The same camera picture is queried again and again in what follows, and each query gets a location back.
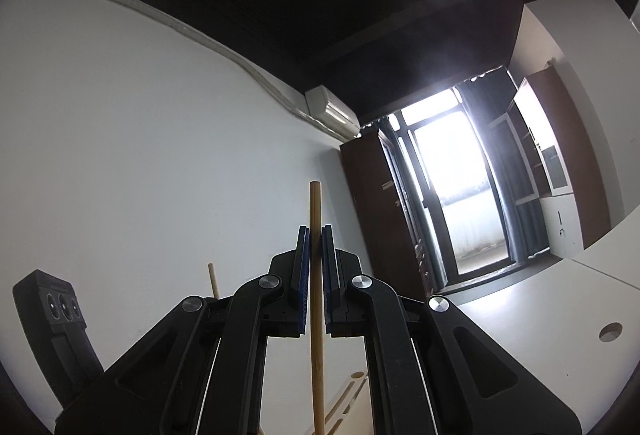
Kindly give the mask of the cream plastic utensil holder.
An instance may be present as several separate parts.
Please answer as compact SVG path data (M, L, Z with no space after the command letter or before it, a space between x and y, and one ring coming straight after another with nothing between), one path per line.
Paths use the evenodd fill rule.
M265 407L256 434L314 434L311 384L293 374L276 381L268 377ZM373 434L370 375L363 367L347 374L326 401L325 434Z

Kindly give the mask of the dark brown wardrobe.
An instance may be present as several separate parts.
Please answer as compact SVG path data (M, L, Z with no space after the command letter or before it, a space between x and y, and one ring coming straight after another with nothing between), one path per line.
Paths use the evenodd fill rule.
M424 301L433 293L425 242L390 141L367 129L341 146L341 161L373 276L401 296Z

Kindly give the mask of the glass balcony door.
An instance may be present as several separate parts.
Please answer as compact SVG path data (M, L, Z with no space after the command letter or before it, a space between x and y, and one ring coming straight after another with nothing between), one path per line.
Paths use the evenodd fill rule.
M452 88L388 116L416 187L436 281L448 287L514 264L494 177Z

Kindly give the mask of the white and brown cabinet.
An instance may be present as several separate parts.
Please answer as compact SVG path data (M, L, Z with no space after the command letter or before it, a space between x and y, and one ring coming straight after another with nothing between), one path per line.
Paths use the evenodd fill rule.
M611 230L596 154L554 68L525 77L488 131L502 158L524 169L508 177L515 205L538 204L553 255L569 259Z

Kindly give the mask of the dark blue curtain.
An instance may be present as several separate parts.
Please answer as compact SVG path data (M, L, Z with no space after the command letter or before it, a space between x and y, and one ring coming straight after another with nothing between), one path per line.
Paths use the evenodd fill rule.
M548 249L549 240L533 172L508 114L515 85L506 69L498 68L458 84L457 91L488 159L509 254L524 263Z

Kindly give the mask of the white wall air conditioner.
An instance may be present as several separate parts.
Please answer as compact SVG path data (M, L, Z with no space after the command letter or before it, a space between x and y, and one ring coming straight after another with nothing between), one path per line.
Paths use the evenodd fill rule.
M311 117L334 132L352 140L360 133L359 120L352 109L323 85L306 91L305 99Z

